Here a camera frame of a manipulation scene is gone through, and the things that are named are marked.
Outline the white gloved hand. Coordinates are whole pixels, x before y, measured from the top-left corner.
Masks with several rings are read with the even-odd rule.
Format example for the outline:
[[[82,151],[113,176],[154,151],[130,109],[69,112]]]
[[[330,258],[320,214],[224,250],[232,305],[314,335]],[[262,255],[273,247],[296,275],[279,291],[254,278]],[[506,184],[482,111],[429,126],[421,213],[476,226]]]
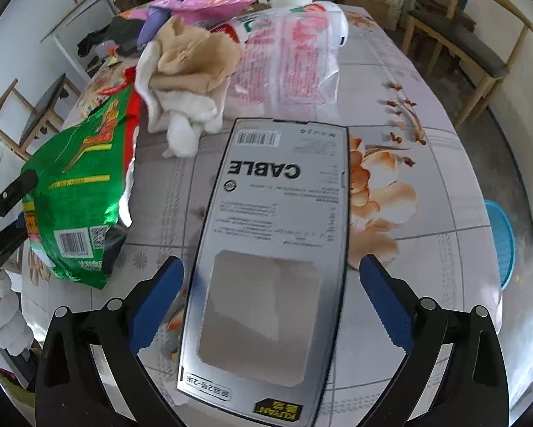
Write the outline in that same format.
[[[0,349],[17,357],[33,343],[33,332],[20,311],[20,300],[11,278],[0,271]]]

